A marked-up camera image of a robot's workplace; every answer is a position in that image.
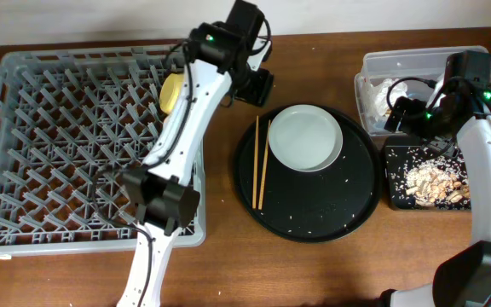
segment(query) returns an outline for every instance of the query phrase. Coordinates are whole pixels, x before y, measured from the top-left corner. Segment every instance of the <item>dish rack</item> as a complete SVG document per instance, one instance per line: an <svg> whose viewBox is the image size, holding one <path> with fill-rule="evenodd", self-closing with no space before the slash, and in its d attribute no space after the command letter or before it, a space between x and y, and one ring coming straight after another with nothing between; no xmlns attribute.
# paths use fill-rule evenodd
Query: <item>dish rack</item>
<svg viewBox="0 0 491 307"><path fill-rule="evenodd" d="M159 92L182 72L171 45L6 54L0 66L0 258L136 248L136 233L98 218L86 195L104 165L139 165L162 129ZM176 246L205 238L202 146L193 169L201 200ZM111 218L135 207L111 175L95 191Z"/></svg>

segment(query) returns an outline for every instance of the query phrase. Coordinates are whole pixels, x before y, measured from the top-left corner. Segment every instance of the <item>wooden tabletop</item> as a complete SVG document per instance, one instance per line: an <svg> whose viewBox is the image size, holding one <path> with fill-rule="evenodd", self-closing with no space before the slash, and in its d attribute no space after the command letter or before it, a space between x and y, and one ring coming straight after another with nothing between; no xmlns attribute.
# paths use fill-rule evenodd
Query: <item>wooden tabletop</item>
<svg viewBox="0 0 491 307"><path fill-rule="evenodd" d="M0 47L9 51L133 46L160 42L69 43ZM299 306L375 298L388 288L417 287L437 266L468 246L468 212L392 211L385 196L352 235L301 244L257 224L233 191L230 159L256 115L311 101L358 120L354 76L374 51L482 45L491 28L363 32L274 38L264 66L275 75L269 104L220 108L205 134L207 238L171 254L162 287L164 306ZM133 252L0 260L0 306L114 306Z"/></svg>

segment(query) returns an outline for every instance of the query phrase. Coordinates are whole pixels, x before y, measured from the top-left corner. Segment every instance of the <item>white plate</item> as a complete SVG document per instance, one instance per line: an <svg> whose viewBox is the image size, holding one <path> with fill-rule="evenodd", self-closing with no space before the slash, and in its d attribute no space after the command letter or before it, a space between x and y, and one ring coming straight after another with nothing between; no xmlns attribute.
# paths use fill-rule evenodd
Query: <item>white plate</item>
<svg viewBox="0 0 491 307"><path fill-rule="evenodd" d="M274 118L269 145L283 165L295 171L319 171L340 154L342 131L337 120L324 109L297 105Z"/></svg>

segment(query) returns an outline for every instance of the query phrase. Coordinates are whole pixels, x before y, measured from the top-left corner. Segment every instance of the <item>clear plastic bin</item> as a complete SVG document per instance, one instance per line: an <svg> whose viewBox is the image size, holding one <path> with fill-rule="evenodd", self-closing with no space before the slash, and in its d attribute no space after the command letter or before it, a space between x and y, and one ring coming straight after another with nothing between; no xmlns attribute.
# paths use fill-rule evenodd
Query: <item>clear plastic bin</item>
<svg viewBox="0 0 491 307"><path fill-rule="evenodd" d="M363 128L370 136L388 136L393 133L384 130L385 119L376 120L370 108L373 103L368 96L367 87L377 86L387 78L419 77L436 80L444 73L449 55L466 51L488 53L483 46L448 47L429 49L408 49L374 52L363 58L363 68L355 75L355 99ZM433 89L425 84L406 81L407 96L427 101Z"/></svg>

